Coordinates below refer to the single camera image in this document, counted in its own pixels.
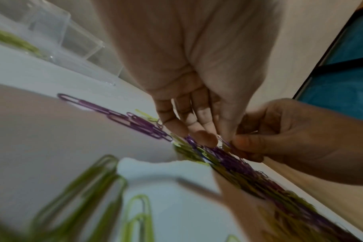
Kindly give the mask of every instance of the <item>hand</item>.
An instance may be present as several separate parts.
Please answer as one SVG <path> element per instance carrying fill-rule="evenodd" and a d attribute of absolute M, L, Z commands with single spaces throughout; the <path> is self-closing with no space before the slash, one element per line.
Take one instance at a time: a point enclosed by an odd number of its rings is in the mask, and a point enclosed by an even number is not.
<path fill-rule="evenodd" d="M 323 179 L 363 185 L 363 121 L 290 99 L 247 112 L 233 145 Z"/>
<path fill-rule="evenodd" d="M 231 140 L 261 85 L 279 0 L 94 0 L 124 66 L 164 125 L 214 147 Z M 175 101 L 180 120 L 171 100 Z"/>

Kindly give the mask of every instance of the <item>pinky finger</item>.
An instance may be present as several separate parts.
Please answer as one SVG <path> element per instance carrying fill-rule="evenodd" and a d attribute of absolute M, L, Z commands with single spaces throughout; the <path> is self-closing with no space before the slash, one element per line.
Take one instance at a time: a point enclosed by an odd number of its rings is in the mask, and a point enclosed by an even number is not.
<path fill-rule="evenodd" d="M 187 137 L 188 128 L 176 117 L 171 100 L 154 100 L 154 102 L 163 125 L 172 133 L 183 138 Z"/>

